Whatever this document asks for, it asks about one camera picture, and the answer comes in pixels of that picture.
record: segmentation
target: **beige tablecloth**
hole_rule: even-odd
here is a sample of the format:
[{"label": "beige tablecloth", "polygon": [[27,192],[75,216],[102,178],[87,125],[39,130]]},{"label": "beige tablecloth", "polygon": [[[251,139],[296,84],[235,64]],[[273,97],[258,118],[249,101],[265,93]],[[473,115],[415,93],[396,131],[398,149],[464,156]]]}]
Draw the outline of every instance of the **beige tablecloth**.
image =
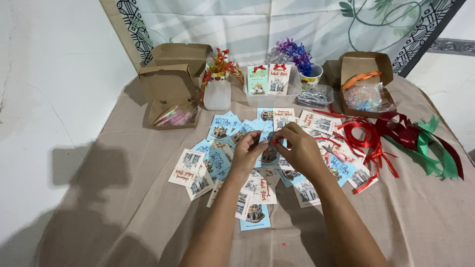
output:
[{"label": "beige tablecloth", "polygon": [[[395,76],[387,88],[398,111],[412,121],[435,113],[419,89]],[[231,110],[253,120],[242,92]],[[294,105],[296,114],[303,109]],[[42,267],[177,266],[193,233],[204,223],[209,193],[191,202],[186,190],[167,182],[179,155],[205,138],[214,114],[203,111],[196,129],[155,131],[143,127],[140,84],[132,82],[100,133],[39,247]],[[400,174],[385,165],[380,181],[358,195],[343,190],[394,266],[473,266],[475,169],[440,124],[435,132],[459,153],[465,181],[440,181],[382,139]],[[269,205],[272,227],[240,231],[235,222],[231,266],[333,266],[321,207],[301,209],[294,190],[279,183],[278,204]]]}]

